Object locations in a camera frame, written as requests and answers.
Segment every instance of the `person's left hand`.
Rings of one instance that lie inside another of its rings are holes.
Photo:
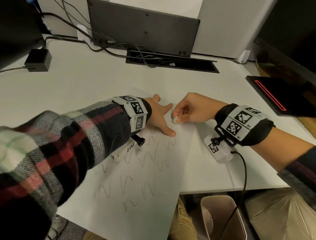
[[[148,123],[160,128],[164,134],[175,137],[176,132],[167,126],[163,117],[163,115],[172,108],[173,104],[170,103],[167,106],[160,105],[160,96],[158,94],[155,94],[152,98],[145,98],[145,100],[150,104],[152,110]]]

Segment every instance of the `beige waste bin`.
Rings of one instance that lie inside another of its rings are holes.
[[[219,240],[219,236],[236,204],[227,195],[207,196],[200,207],[189,213],[201,240]],[[245,226],[239,211],[229,221],[220,240],[247,240]]]

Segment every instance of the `eraser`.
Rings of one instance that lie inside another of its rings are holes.
[[[174,119],[172,119],[172,123],[173,123],[173,124],[176,124],[176,125],[182,124],[182,123],[178,123],[178,122],[177,122],[177,119],[178,119],[178,117],[175,117]]]

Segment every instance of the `paper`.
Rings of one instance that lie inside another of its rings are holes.
[[[112,3],[198,18],[203,0],[110,0]]]
[[[150,96],[136,88],[128,94]],[[146,127],[142,152],[135,146],[119,163],[108,157],[89,170],[58,214],[107,240],[167,239],[194,126],[172,124],[170,112],[165,119],[176,137]]]

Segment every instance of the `qr code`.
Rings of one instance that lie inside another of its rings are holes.
[[[246,122],[248,122],[251,118],[252,115],[250,115],[249,113],[246,113],[245,111],[241,111],[240,113],[237,114],[236,117],[234,117],[237,121],[245,124]]]
[[[133,148],[134,144],[135,144],[135,142],[133,142],[133,143],[128,147],[127,152],[129,152],[129,151]]]
[[[212,153],[216,153],[219,151],[218,147],[216,145],[213,145],[212,143],[209,145],[209,148],[211,149]]]
[[[120,98],[122,98],[122,99],[124,99],[125,101],[128,101],[128,102],[136,101],[136,99],[134,99],[134,98],[132,98],[130,96],[121,96]]]
[[[143,122],[144,122],[144,115],[137,117],[135,130],[142,129]]]
[[[142,107],[140,106],[139,102],[132,102],[131,105],[132,105],[132,107],[134,109],[134,112],[136,114],[144,113],[144,111],[142,110]]]
[[[226,130],[229,133],[233,134],[234,136],[239,132],[240,129],[241,129],[241,126],[235,123],[234,121],[231,121],[228,127],[226,128]]]
[[[254,114],[258,114],[258,113],[261,113],[260,111],[254,109],[254,108],[245,108],[246,110],[248,110],[249,112],[252,112]]]

